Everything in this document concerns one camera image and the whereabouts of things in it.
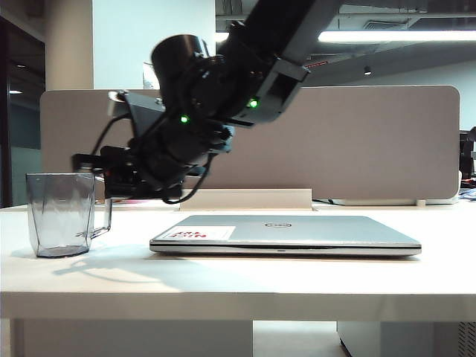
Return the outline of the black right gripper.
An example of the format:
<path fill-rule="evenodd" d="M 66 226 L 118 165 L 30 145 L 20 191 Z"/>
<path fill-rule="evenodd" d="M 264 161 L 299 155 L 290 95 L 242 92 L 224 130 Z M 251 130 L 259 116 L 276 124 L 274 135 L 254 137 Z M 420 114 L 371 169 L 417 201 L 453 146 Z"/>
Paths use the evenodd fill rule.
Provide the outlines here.
<path fill-rule="evenodd" d="M 203 178 L 205 166 L 166 161 L 162 170 L 152 171 L 129 149 L 105 146 L 100 154 L 77 153 L 71 157 L 75 171 L 88 170 L 104 180 L 106 199 L 161 199 L 162 193 L 180 193 L 186 176 Z"/>

